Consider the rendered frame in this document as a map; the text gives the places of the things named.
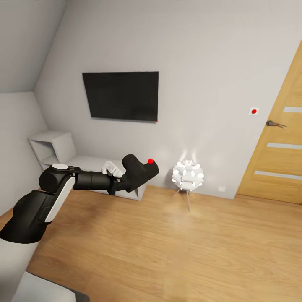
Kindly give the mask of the digital camera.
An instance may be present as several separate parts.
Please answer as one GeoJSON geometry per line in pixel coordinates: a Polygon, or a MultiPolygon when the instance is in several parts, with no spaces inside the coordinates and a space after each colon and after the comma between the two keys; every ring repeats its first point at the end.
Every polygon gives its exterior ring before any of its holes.
{"type": "Polygon", "coordinates": [[[146,184],[159,174],[158,165],[153,159],[148,159],[148,163],[143,164],[134,154],[129,154],[123,158],[122,164],[126,172],[119,179],[119,182],[134,184],[133,188],[126,189],[128,193],[146,184]]]}

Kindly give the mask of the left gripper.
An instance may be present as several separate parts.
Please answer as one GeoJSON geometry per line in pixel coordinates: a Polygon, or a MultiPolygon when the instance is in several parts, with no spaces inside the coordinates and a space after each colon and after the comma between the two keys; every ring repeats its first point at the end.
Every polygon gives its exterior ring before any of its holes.
{"type": "Polygon", "coordinates": [[[89,190],[107,190],[109,195],[116,191],[133,188],[134,184],[119,182],[115,176],[109,176],[102,172],[91,172],[91,185],[89,190]]]}

